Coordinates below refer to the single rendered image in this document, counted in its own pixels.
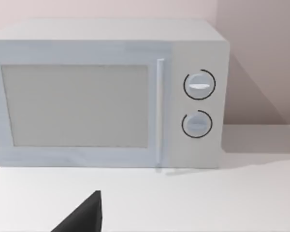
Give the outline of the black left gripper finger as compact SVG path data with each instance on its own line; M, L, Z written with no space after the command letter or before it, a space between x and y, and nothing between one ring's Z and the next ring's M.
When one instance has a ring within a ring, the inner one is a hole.
M51 232L102 232L101 191L94 191Z

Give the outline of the small white microwave knob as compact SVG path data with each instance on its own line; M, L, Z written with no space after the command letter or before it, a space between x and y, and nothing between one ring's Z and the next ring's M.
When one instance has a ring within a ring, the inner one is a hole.
M210 126L211 121L208 116L200 112L188 115L184 120L184 129L192 137L203 136L208 132Z

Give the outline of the pale microwave door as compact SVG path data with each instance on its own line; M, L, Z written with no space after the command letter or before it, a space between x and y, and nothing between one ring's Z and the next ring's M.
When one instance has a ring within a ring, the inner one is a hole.
M0 167L156 168L172 49L157 41L0 40Z

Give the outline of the large white microwave knob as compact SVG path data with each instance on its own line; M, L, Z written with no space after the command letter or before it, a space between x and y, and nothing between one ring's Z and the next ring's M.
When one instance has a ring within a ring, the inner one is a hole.
M189 75L185 81L186 92L194 99L206 98L212 91L213 78L206 72Z

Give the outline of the pale microwave oven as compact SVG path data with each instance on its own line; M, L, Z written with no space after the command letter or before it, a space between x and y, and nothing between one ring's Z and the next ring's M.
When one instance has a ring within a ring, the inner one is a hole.
M172 49L169 119L164 165L160 168L216 168L221 153L230 44L199 19L38 18L0 30L0 40L157 41ZM194 99L185 88L189 75L213 78L211 93ZM192 137L184 129L188 115L203 113L210 129Z

